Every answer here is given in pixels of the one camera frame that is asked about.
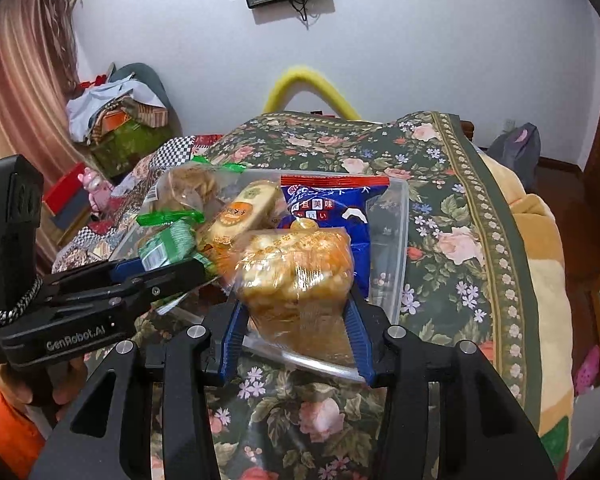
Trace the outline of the person's left hand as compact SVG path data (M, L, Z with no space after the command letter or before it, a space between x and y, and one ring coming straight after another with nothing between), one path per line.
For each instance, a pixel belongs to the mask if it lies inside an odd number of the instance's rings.
M9 364L0 364L0 393L13 408L24 411L34 401L35 393L42 381L48 378L46 370L33 375L16 372ZM53 400L61 408L70 404L86 383L87 367L82 356L66 363L66 371L53 388Z

